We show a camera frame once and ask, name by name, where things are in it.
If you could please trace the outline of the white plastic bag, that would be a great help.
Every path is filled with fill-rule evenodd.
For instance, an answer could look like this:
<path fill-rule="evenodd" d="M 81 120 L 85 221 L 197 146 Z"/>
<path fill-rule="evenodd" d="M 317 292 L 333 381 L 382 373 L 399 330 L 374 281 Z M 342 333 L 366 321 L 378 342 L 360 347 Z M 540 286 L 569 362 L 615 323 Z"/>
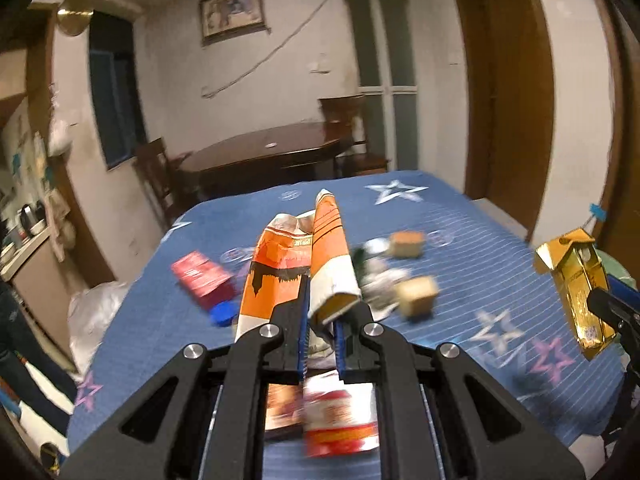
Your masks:
<path fill-rule="evenodd" d="M 108 282 L 78 292 L 70 300 L 67 312 L 70 353 L 81 377 L 87 375 L 96 350 L 129 289 L 129 283 Z"/>

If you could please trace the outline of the brown wooden door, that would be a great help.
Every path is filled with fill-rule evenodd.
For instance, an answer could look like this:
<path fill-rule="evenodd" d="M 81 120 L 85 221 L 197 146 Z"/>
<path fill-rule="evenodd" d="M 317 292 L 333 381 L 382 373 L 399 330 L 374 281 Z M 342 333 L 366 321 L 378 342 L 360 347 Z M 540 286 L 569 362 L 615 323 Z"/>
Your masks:
<path fill-rule="evenodd" d="M 546 188 L 554 78 L 540 0 L 456 0 L 469 96 L 464 192 L 531 238 Z"/>

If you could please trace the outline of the crumpled white paper trash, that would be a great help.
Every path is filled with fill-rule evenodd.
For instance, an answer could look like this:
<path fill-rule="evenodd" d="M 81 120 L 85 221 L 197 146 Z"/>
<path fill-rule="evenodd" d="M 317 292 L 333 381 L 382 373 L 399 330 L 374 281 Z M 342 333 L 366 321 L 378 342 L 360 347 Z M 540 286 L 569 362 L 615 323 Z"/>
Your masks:
<path fill-rule="evenodd" d="M 352 253 L 362 298 L 375 321 L 388 318 L 398 307 L 395 286 L 411 276 L 409 269 L 390 265 L 386 256 L 389 249 L 390 241 L 378 237 L 367 240 Z"/>

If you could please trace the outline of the kitchen counter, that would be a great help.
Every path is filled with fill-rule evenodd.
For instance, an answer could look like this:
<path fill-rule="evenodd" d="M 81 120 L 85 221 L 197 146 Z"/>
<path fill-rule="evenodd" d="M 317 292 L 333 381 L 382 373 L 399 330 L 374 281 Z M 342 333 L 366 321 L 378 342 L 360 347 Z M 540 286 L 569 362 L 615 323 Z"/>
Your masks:
<path fill-rule="evenodd" d="M 73 277 L 66 262 L 59 262 L 50 228 L 40 221 L 34 237 L 25 240 L 13 258 L 1 268 L 2 280 L 13 287 L 24 309 L 69 359 L 68 307 L 81 282 Z"/>

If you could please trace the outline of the brown sponge block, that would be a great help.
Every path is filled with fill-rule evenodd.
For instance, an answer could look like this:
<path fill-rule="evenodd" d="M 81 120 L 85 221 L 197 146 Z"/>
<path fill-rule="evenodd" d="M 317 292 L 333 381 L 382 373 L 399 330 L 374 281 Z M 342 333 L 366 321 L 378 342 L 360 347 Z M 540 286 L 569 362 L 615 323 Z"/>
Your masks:
<path fill-rule="evenodd" d="M 420 231 L 398 231 L 390 236 L 388 254 L 397 259 L 417 259 L 423 255 L 425 235 Z"/>

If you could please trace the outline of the gold foil carton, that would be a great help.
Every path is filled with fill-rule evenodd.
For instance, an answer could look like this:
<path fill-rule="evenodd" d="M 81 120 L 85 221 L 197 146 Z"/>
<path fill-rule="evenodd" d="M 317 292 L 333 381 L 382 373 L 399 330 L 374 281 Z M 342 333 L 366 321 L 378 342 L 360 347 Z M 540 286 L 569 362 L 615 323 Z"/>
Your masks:
<path fill-rule="evenodd" d="M 591 361 L 615 338 L 615 330 L 588 308 L 593 289 L 608 290 L 594 238 L 578 228 L 549 240 L 535 249 L 534 268 L 551 274 L 580 352 Z"/>

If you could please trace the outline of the blue star tablecloth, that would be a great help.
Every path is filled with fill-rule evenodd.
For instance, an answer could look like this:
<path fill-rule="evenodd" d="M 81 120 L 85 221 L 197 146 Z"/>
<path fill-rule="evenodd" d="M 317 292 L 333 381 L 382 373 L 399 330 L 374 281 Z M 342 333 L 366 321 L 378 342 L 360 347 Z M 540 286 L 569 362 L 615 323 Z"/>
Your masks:
<path fill-rule="evenodd" d="M 562 300 L 421 171 L 201 203 L 107 329 L 62 477 L 580 479 L 623 371 Z"/>

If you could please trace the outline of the wooden chair at left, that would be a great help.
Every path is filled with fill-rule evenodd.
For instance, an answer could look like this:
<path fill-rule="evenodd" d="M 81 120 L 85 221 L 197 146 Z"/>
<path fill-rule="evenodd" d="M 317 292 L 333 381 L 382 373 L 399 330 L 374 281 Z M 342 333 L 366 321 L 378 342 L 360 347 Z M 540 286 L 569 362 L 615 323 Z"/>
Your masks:
<path fill-rule="evenodd" d="M 171 158 L 166 152 L 163 138 L 155 139 L 136 147 L 138 173 L 149 185 L 160 207 L 164 227 L 169 229 L 174 222 L 198 202 L 196 192 L 190 188 L 186 177 L 179 169 L 189 153 Z"/>

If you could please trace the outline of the orange white snack bag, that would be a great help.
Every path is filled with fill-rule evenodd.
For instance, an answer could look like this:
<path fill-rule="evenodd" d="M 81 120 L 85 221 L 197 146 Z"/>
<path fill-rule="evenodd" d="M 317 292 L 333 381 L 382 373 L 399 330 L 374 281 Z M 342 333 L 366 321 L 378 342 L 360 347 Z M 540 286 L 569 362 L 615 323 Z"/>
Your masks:
<path fill-rule="evenodd" d="M 245 281 L 235 336 L 261 326 L 310 277 L 308 318 L 321 326 L 361 299 L 335 196 L 321 190 L 313 211 L 277 214 L 262 231 Z"/>

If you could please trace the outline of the wooden chair at right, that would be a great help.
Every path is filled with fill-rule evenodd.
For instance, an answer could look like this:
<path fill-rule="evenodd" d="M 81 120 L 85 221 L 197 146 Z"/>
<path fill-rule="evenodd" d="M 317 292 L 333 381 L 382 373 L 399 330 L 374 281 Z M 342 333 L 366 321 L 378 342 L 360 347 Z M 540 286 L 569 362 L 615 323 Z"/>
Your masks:
<path fill-rule="evenodd" d="M 383 155 L 369 151 L 367 133 L 356 139 L 356 122 L 366 128 L 362 112 L 366 96 L 332 96 L 320 98 L 320 110 L 324 118 L 326 133 L 331 140 L 339 140 L 343 151 L 334 159 L 334 167 L 341 178 L 384 174 L 388 171 L 388 160 Z"/>

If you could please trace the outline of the dark window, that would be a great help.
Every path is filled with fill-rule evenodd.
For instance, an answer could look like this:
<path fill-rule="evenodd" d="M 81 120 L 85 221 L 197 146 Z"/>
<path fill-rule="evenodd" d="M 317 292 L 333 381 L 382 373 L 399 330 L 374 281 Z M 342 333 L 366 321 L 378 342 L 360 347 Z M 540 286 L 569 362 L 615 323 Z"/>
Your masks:
<path fill-rule="evenodd" d="M 148 142 L 138 92 L 134 28 L 94 12 L 89 25 L 89 77 L 96 128 L 108 169 L 133 158 Z"/>

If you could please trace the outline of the gold wall lamp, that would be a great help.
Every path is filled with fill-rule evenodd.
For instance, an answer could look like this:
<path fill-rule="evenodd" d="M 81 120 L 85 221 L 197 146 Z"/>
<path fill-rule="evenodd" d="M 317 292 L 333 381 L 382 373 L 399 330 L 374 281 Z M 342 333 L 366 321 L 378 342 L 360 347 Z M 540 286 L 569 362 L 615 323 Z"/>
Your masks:
<path fill-rule="evenodd" d="M 56 10 L 56 22 L 61 32 L 69 37 L 81 35 L 93 17 L 92 0 L 63 0 Z"/>

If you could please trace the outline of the glass panel door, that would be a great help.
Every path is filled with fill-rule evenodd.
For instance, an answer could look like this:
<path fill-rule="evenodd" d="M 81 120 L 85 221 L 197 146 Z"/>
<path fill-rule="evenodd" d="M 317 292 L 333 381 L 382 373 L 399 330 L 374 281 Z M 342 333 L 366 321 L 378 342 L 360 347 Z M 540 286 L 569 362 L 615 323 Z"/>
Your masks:
<path fill-rule="evenodd" d="M 345 0 L 364 95 L 367 152 L 390 168 L 419 167 L 418 82 L 409 0 Z"/>

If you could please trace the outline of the dark wooden dining table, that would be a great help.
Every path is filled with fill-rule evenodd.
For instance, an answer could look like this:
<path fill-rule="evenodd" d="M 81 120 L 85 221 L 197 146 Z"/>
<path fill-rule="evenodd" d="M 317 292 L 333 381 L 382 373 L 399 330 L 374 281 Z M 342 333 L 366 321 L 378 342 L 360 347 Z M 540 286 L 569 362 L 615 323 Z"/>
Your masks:
<path fill-rule="evenodd" d="M 265 190 L 336 176 L 335 157 L 343 151 L 324 122 L 257 130 L 217 142 L 190 154 L 179 166 L 203 200 Z"/>

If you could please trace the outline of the framed wall picture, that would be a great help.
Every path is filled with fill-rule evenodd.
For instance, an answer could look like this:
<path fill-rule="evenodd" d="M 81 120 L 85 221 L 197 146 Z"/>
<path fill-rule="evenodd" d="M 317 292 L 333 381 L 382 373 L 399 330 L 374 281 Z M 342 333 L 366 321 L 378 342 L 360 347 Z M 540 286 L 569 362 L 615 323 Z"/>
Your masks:
<path fill-rule="evenodd" d="M 200 0 L 202 45 L 267 29 L 264 0 Z"/>

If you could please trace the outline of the blue bottle cap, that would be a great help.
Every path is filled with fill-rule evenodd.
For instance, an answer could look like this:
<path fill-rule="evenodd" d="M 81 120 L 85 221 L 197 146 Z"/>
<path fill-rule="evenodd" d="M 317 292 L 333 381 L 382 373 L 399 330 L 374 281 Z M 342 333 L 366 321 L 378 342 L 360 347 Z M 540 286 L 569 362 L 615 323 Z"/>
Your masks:
<path fill-rule="evenodd" d="M 215 326 L 230 326 L 239 314 L 240 305 L 233 300 L 221 301 L 209 311 L 209 321 Z"/>

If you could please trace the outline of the green trash basket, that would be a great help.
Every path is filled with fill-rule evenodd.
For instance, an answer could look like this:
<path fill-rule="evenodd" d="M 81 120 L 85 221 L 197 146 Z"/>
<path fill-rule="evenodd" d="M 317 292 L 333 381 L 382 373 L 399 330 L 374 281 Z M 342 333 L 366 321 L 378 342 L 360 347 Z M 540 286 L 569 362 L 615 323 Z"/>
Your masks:
<path fill-rule="evenodd" d="M 614 278 L 617 278 L 629 287 L 638 289 L 636 280 L 619 261 L 617 261 L 611 255 L 601 249 L 597 249 L 597 254 L 602 260 L 602 264 L 606 274 L 611 274 L 612 276 L 614 276 Z"/>

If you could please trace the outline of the red white wrapper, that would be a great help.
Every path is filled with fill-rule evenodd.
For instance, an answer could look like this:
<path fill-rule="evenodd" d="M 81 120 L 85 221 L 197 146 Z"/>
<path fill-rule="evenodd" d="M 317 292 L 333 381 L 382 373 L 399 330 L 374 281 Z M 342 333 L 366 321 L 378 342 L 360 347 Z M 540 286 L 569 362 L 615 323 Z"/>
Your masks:
<path fill-rule="evenodd" d="M 300 386 L 271 384 L 265 437 L 302 437 L 310 457 L 373 451 L 380 445 L 374 387 L 346 384 L 335 370 L 310 376 Z"/>

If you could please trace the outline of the wooden chair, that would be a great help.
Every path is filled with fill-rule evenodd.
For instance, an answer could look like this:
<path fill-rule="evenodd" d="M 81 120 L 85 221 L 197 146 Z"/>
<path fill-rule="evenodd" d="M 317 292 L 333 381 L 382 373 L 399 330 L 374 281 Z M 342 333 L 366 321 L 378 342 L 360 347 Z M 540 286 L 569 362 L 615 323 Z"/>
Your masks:
<path fill-rule="evenodd" d="M 160 207 L 164 227 L 169 229 L 174 222 L 198 202 L 196 192 L 190 188 L 186 177 L 179 169 L 189 153 L 171 158 L 166 152 L 163 138 L 155 139 L 136 147 L 138 173 L 149 185 Z"/>
<path fill-rule="evenodd" d="M 383 155 L 369 151 L 367 133 L 356 139 L 356 122 L 366 128 L 362 112 L 366 96 L 332 96 L 320 98 L 320 110 L 324 118 L 326 133 L 331 140 L 339 140 L 343 151 L 334 159 L 334 167 L 341 178 L 384 174 L 388 171 L 388 160 Z"/>

